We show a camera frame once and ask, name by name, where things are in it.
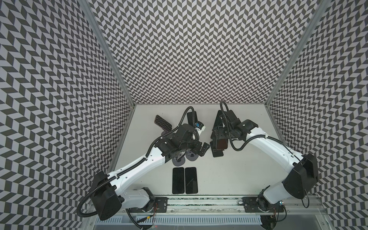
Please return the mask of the black folding phone stand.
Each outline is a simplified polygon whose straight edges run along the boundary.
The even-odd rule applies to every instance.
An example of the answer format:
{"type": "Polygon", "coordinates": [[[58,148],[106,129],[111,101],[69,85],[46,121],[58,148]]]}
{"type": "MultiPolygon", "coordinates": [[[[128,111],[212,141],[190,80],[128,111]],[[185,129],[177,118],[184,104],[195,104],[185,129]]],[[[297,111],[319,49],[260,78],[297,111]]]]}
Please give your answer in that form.
{"type": "Polygon", "coordinates": [[[211,151],[214,158],[223,157],[224,146],[226,145],[225,139],[218,139],[216,132],[212,131],[211,134],[211,151]]]}

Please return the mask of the purple phone stand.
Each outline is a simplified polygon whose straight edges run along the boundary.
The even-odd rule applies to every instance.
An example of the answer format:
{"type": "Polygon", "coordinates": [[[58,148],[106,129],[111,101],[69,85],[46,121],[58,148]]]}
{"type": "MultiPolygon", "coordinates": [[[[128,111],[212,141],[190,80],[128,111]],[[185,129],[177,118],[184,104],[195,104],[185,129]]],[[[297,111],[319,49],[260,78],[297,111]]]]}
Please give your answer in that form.
{"type": "Polygon", "coordinates": [[[185,190],[186,194],[198,193],[197,170],[195,167],[185,168],[185,190]]]}

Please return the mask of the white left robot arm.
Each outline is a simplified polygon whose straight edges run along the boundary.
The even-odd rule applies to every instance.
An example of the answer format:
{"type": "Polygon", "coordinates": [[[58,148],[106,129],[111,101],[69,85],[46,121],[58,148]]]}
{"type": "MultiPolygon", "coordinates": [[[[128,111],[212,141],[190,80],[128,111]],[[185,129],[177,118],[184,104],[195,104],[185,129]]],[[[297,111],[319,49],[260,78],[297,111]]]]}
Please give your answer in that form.
{"type": "Polygon", "coordinates": [[[179,159],[180,153],[189,150],[203,156],[209,146],[200,142],[198,137],[205,128],[200,121],[193,126],[180,125],[173,133],[159,137],[146,155],[116,171],[97,173],[90,192],[99,219],[107,220],[121,208],[150,211],[155,201],[153,193],[147,187],[138,190],[128,188],[151,170],[172,159],[179,159]]]}

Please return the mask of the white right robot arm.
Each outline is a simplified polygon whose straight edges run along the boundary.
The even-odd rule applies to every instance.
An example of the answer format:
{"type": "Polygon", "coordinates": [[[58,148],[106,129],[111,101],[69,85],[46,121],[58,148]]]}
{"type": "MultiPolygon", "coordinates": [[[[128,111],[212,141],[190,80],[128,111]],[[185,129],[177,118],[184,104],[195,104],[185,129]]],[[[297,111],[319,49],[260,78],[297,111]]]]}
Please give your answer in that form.
{"type": "Polygon", "coordinates": [[[269,136],[255,122],[243,122],[232,110],[219,110],[212,129],[213,151],[222,152],[228,145],[242,151],[251,144],[278,163],[287,176],[264,188],[256,198],[258,209],[268,212],[274,205],[287,198],[304,199],[318,182],[318,164],[313,154],[302,154],[269,136]]]}

